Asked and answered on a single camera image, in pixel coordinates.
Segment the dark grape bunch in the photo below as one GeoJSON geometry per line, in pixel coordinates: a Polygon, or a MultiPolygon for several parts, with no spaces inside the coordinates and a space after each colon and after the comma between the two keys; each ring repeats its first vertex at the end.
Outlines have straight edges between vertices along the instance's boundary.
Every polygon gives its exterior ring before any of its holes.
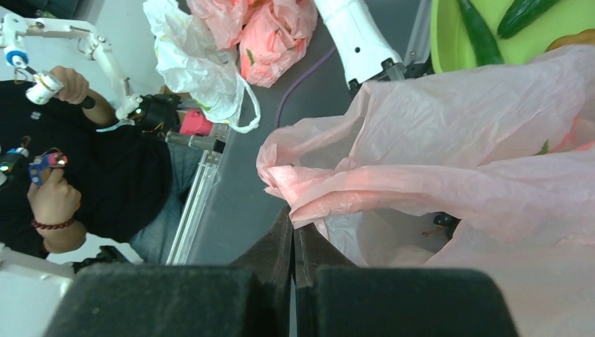
{"type": "Polygon", "coordinates": [[[433,219],[433,224],[440,227],[456,227],[459,223],[459,218],[444,212],[437,213],[433,219]]]}

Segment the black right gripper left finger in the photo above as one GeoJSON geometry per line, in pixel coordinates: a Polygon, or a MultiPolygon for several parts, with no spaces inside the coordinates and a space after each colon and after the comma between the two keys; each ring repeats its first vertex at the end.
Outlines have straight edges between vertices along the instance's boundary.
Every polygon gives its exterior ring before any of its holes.
{"type": "Polygon", "coordinates": [[[293,226],[289,211],[287,206],[282,208],[270,230],[230,263],[255,277],[248,296],[249,336],[288,336],[290,332],[293,226]]]}

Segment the pink plastic grocery bag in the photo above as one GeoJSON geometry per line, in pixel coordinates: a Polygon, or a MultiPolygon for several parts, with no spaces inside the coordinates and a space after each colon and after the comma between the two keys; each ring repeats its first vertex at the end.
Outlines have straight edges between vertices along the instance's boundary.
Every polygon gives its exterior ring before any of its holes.
{"type": "Polygon", "coordinates": [[[594,335],[592,45],[367,83],[343,115],[273,131],[256,168],[358,265],[481,270],[522,336],[594,335]]]}

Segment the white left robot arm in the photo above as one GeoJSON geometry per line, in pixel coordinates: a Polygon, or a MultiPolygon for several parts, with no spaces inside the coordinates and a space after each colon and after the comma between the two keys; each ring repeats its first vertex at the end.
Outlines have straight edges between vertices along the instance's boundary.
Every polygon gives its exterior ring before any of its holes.
{"type": "Polygon", "coordinates": [[[349,94],[369,80],[400,81],[406,67],[378,29],[363,0],[314,0],[337,49],[349,94]]]}

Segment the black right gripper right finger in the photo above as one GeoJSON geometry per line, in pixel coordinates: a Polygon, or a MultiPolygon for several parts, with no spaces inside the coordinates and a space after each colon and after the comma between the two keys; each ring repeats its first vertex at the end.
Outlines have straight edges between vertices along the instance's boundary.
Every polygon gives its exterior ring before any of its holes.
{"type": "Polygon", "coordinates": [[[356,267],[313,224],[293,231],[293,281],[298,336],[315,335],[314,284],[320,267],[356,267]]]}

